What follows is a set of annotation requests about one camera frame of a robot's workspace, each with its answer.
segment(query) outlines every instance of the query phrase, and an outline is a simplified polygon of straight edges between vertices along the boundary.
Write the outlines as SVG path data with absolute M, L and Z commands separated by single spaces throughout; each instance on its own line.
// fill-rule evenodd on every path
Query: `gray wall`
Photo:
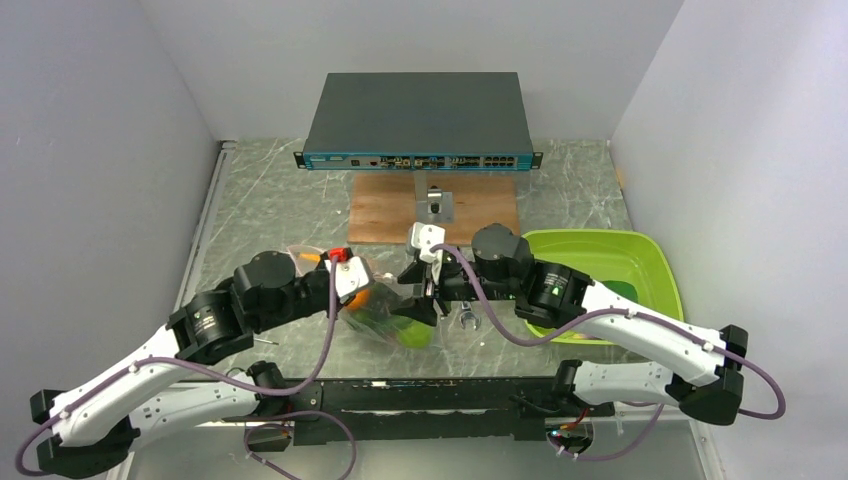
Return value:
M 686 316 L 751 334 L 788 397 L 717 428 L 732 479 L 845 478 L 848 6 L 687 0 L 612 138 Z M 746 375 L 744 405 L 772 395 Z
M 0 78 L 9 479 L 29 396 L 88 380 L 166 320 L 216 145 L 135 1 L 2 2 Z
M 305 136 L 327 72 L 517 71 L 530 132 L 609 138 L 682 0 L 142 0 L 219 139 Z

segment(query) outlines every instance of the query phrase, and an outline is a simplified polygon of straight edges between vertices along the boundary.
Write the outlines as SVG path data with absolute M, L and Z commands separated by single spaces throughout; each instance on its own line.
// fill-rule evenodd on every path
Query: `gray marble surface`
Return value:
M 534 141 L 545 152 L 542 168 L 514 174 L 522 233 L 548 228 L 629 230 L 630 220 L 615 171 L 602 141 Z M 285 251 L 306 244 L 330 248 L 346 244 L 353 173 L 307 172 L 295 166 L 292 152 L 302 139 L 239 142 L 226 178 L 214 227 L 203 259 L 198 291 L 209 289 L 264 250 Z M 408 264 L 403 246 L 355 245 L 382 271 L 399 273 Z M 513 332 L 530 336 L 512 313 L 510 302 L 496 312 Z M 324 315 L 298 320 L 267 332 L 280 346 L 257 344 L 230 357 L 218 369 L 274 361 L 287 377 L 308 375 L 324 339 Z M 484 319 L 478 331 L 463 330 L 454 316 L 441 322 L 430 348 L 408 349 L 379 343 L 339 322 L 321 376 L 458 377 L 550 375 L 560 360 L 599 363 L 638 361 L 619 347 L 550 344 L 523 348 L 504 340 Z

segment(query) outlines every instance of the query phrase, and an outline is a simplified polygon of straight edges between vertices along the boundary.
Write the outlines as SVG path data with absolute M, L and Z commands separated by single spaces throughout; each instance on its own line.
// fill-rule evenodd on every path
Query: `black wire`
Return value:
M 530 400 L 527 400 L 524 397 L 519 397 L 518 395 L 510 395 L 509 399 L 512 400 L 513 402 L 520 403 L 520 404 L 524 405 L 525 407 L 532 408 L 533 410 L 535 410 L 539 413 L 544 413 L 545 415 L 558 415 L 558 414 L 562 413 L 561 408 L 559 410 L 548 410 L 547 408 L 542 408 L 542 407 L 536 405 L 535 403 L 531 402 Z

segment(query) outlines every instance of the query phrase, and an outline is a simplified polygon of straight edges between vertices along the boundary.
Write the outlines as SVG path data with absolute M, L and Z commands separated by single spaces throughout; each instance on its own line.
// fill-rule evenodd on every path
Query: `wooden board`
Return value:
M 500 223 L 520 232 L 515 183 L 511 177 L 473 174 L 428 174 L 428 186 L 453 192 L 454 222 L 443 224 L 447 242 L 471 245 L 477 230 Z M 357 173 L 353 179 L 349 243 L 406 243 L 415 223 L 412 174 Z

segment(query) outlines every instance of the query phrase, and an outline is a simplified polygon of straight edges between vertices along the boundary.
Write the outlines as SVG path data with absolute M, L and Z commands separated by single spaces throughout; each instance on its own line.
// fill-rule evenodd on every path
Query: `wire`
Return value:
M 302 416 L 306 416 L 306 415 L 309 415 L 309 416 L 317 415 L 319 417 L 324 417 L 327 420 L 332 421 L 333 423 L 338 425 L 339 428 L 341 428 L 342 431 L 344 432 L 345 436 L 347 436 L 347 439 L 350 442 L 350 446 L 351 446 L 350 462 L 347 465 L 347 469 L 345 469 L 345 471 L 339 477 L 339 480 L 343 480 L 343 479 L 347 478 L 350 475 L 350 473 L 353 471 L 353 466 L 356 464 L 356 439 L 353 438 L 353 432 L 351 432 L 350 429 L 347 427 L 347 425 L 345 425 L 338 418 L 334 417 L 333 415 L 330 415 L 329 413 L 325 413 L 325 412 L 322 412 L 322 411 L 319 411 L 319 410 L 306 410 L 306 411 L 301 411 L 301 412 L 287 413 L 285 415 L 278 415 L 278 416 L 275 416 L 275 417 L 267 417 L 267 418 L 252 419 L 252 420 L 254 420 L 254 421 L 256 421 L 256 420 L 259 420 L 259 421 L 285 421 L 285 420 L 289 420 L 289 419 L 297 418 L 297 417 L 302 417 Z M 250 436 L 253 435 L 258 430 L 267 430 L 267 429 L 271 429 L 271 428 L 278 429 L 278 430 L 284 430 L 284 431 L 286 430 L 286 428 L 279 423 L 263 423 L 262 425 L 257 425 L 255 427 L 252 427 L 244 435 L 244 449 L 247 451 L 247 454 L 250 458 L 256 460 L 257 462 L 261 463 L 262 465 L 265 465 L 266 467 L 268 467 L 271 470 L 279 473 L 280 475 L 283 475 L 284 477 L 289 478 L 291 480 L 300 480 L 298 477 L 295 477 L 291 473 L 280 468 L 274 462 L 270 462 L 270 461 L 260 457 L 259 455 L 254 453 L 252 450 L 250 450 Z
M 517 403 L 520 403 L 520 404 L 522 404 L 526 407 L 532 408 L 533 410 L 535 410 L 539 413 L 544 413 L 545 415 L 557 415 L 562 411 L 562 409 L 548 410 L 547 408 L 542 408 L 542 407 L 536 405 L 535 403 L 531 402 L 530 400 L 527 400 L 524 397 L 519 397 L 518 395 L 510 395 L 509 399 L 512 400 L 513 402 L 517 402 Z
M 232 385 L 234 387 L 243 388 L 250 392 L 260 393 L 262 395 L 274 396 L 274 397 L 288 397 L 294 395 L 301 390 L 303 390 L 307 385 L 312 383 L 321 372 L 321 369 L 324 367 L 324 363 L 327 361 L 327 356 L 330 353 L 330 344 L 333 340 L 333 331 L 335 330 L 336 320 L 338 319 L 338 298 L 336 298 L 335 285 L 336 285 L 336 266 L 338 264 L 338 259 L 336 257 L 331 258 L 330 264 L 330 306 L 327 312 L 328 325 L 327 325 L 327 335 L 324 337 L 324 346 L 321 349 L 321 356 L 318 358 L 318 363 L 315 365 L 315 369 L 312 373 L 309 374 L 301 383 L 295 385 L 294 387 L 289 388 L 264 388 L 257 387 L 256 385 L 251 385 L 249 383 L 244 383 L 233 378 L 230 378 L 224 374 L 215 372 L 210 370 L 208 367 L 187 362 L 185 360 L 179 360 L 176 358 L 169 357 L 150 357 L 142 360 L 138 360 L 133 362 L 129 368 L 122 368 L 117 372 L 113 373 L 105 380 L 100 382 L 94 388 L 89 390 L 88 392 L 81 395 L 75 401 L 69 403 L 65 406 L 64 410 L 52 417 L 50 417 L 46 422 L 44 422 L 41 426 L 35 429 L 35 431 L 30 434 L 26 440 L 18 447 L 17 452 L 15 453 L 15 468 L 18 473 L 21 475 L 25 475 L 28 477 L 43 477 L 46 475 L 51 475 L 50 473 L 43 472 L 41 470 L 30 470 L 26 468 L 24 465 L 24 454 L 26 453 L 29 446 L 32 442 L 35 441 L 36 438 L 39 437 L 42 433 L 46 432 L 50 428 L 52 428 L 55 424 L 59 423 L 62 416 L 67 416 L 81 405 L 85 404 L 85 402 L 91 400 L 96 395 L 100 394 L 106 388 L 125 377 L 126 375 L 137 372 L 141 367 L 145 367 L 147 365 L 153 364 L 168 364 L 174 365 L 177 367 L 185 368 L 187 370 L 191 370 L 192 372 L 199 373 L 201 375 L 205 375 L 207 377 L 213 378 L 215 380 L 224 382 L 228 385 Z
M 586 415 L 587 415 L 588 413 L 589 413 L 589 409 L 588 409 L 588 408 L 584 408 L 584 409 L 583 409 L 583 411 L 582 411 L 582 412 L 580 412 L 580 416 L 579 416 L 579 417 L 577 417 L 577 420 L 575 420 L 575 421 L 573 421 L 573 422 L 571 422 L 571 423 L 566 423 L 565 425 L 562 425 L 562 426 L 560 426 L 559 428 L 561 428 L 561 429 L 563 429 L 563 430 L 574 430 L 575 428 L 577 428 L 577 425 L 580 425 L 580 422 L 582 422 L 582 421 L 583 421 L 583 419 L 584 419 L 584 418 L 586 418 Z
M 574 453 L 571 453 L 564 448 L 561 448 L 561 446 L 557 446 L 553 442 L 553 440 L 551 439 L 550 436 L 548 436 L 548 443 L 552 447 L 554 447 L 554 450 L 557 451 L 557 455 L 559 455 L 560 453 L 565 453 L 566 455 L 570 456 L 571 458 L 573 458 L 574 460 L 577 460 L 577 461 L 606 462 L 606 461 L 609 461 L 609 460 L 615 460 L 617 458 L 621 458 L 621 457 L 627 455 L 628 453 L 632 452 L 633 450 L 636 450 L 636 447 L 638 447 L 639 445 L 642 444 L 642 442 L 645 441 L 645 439 L 648 437 L 648 434 L 651 433 L 651 431 L 657 425 L 657 420 L 660 419 L 660 414 L 662 414 L 662 409 L 663 409 L 664 406 L 665 405 L 660 405 L 660 406 L 657 407 L 657 411 L 655 411 L 654 414 L 651 416 L 651 419 L 648 420 L 648 424 L 645 425 L 645 428 L 643 428 L 642 431 L 639 432 L 639 435 L 637 435 L 636 438 L 633 439 L 632 442 L 630 442 L 630 445 L 622 448 L 621 450 L 619 450 L 615 453 L 611 453 L 609 455 L 586 456 L 586 455 L 574 454 Z
M 474 293 L 477 295 L 477 298 L 483 306 L 483 310 L 486 312 L 486 315 L 489 317 L 489 320 L 492 321 L 492 325 L 494 325 L 495 329 L 501 335 L 503 335 L 504 338 L 518 346 L 535 347 L 537 345 L 548 343 L 554 338 L 559 337 L 563 333 L 569 330 L 573 330 L 578 325 L 594 318 L 609 315 L 630 315 L 630 311 L 628 311 L 627 309 L 602 308 L 600 310 L 595 310 L 593 312 L 587 312 L 583 315 L 580 315 L 579 317 L 557 328 L 556 330 L 545 335 L 544 337 L 536 339 L 523 339 L 516 337 L 509 330 L 506 329 L 506 327 L 500 322 L 500 320 L 498 320 L 498 317 L 495 315 L 495 311 L 492 309 L 492 304 L 486 298 L 486 292 L 483 291 L 483 286 L 480 285 L 480 279 L 477 278 L 477 274 L 474 273 L 474 268 L 471 267 L 471 264 L 462 255 L 462 252 L 460 252 L 458 248 L 444 243 L 435 245 L 430 249 L 430 251 L 436 250 L 444 250 L 456 257 L 457 261 L 459 261 L 460 265 L 462 265 L 462 269 L 465 270 L 466 275 L 468 275 L 468 281 L 471 282 L 471 287 L 474 289 Z M 635 317 L 659 325 L 661 327 L 665 327 L 677 333 L 678 335 L 681 335 L 686 339 L 691 340 L 693 343 L 700 347 L 704 347 L 708 343 L 703 338 L 681 328 L 678 325 L 675 325 L 676 322 L 669 322 L 667 320 L 644 312 L 636 312 Z M 740 414 L 747 415 L 753 418 L 759 418 L 762 420 L 776 420 L 786 413 L 786 396 L 783 394 L 783 390 L 780 388 L 780 385 L 777 384 L 777 381 L 771 375 L 769 375 L 765 370 L 760 368 L 759 365 L 731 351 L 725 350 L 724 348 L 721 348 L 717 345 L 711 345 L 711 348 L 713 352 L 723 355 L 740 365 L 750 368 L 751 371 L 753 371 L 754 373 L 759 375 L 760 378 L 765 380 L 765 382 L 769 385 L 769 387 L 771 387 L 772 391 L 774 392 L 775 397 L 777 397 L 777 409 L 772 413 L 763 413 L 740 408 Z

